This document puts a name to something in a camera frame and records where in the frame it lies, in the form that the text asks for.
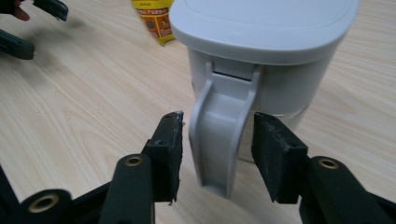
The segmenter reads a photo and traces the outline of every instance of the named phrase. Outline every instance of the white plastic container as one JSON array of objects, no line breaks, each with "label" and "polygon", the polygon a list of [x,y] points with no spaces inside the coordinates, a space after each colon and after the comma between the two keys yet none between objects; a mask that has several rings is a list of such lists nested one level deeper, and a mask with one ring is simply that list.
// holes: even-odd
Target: white plastic container
[{"label": "white plastic container", "polygon": [[[188,47],[199,93],[189,136],[203,187],[231,195],[252,111],[298,125],[358,7],[359,0],[174,2],[172,30]],[[249,141],[243,145],[248,151]]]}]

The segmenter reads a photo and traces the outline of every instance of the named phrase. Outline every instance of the white lid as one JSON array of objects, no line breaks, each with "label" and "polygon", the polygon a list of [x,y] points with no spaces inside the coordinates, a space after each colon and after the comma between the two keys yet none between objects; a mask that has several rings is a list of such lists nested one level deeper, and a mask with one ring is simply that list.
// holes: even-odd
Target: white lid
[{"label": "white lid", "polygon": [[359,0],[175,0],[172,31],[188,48],[263,64],[308,63],[332,53]]}]

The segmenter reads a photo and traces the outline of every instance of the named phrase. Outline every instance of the white handle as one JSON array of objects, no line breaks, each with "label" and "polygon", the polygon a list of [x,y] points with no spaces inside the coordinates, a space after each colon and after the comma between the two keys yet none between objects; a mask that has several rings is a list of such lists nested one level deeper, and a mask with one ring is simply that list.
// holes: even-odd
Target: white handle
[{"label": "white handle", "polygon": [[239,143],[248,112],[259,87],[262,65],[251,80],[213,73],[197,99],[190,123],[190,143],[200,184],[222,197],[230,197]]}]

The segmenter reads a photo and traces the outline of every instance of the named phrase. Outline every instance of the table surface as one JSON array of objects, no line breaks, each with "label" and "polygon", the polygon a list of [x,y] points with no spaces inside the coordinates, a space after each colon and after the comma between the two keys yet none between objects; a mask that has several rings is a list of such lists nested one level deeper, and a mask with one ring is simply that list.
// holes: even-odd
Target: table surface
[{"label": "table surface", "polygon": [[[225,200],[196,180],[188,139],[194,96],[186,47],[158,45],[129,1],[72,1],[67,22],[24,2],[28,22],[0,28],[35,44],[35,58],[0,52],[0,162],[19,200],[42,189],[74,198],[109,181],[161,117],[183,110],[178,200],[157,223],[301,223],[271,203],[257,168],[238,162]],[[396,202],[396,2],[362,0],[296,134],[309,156],[342,161],[372,193]]]}]

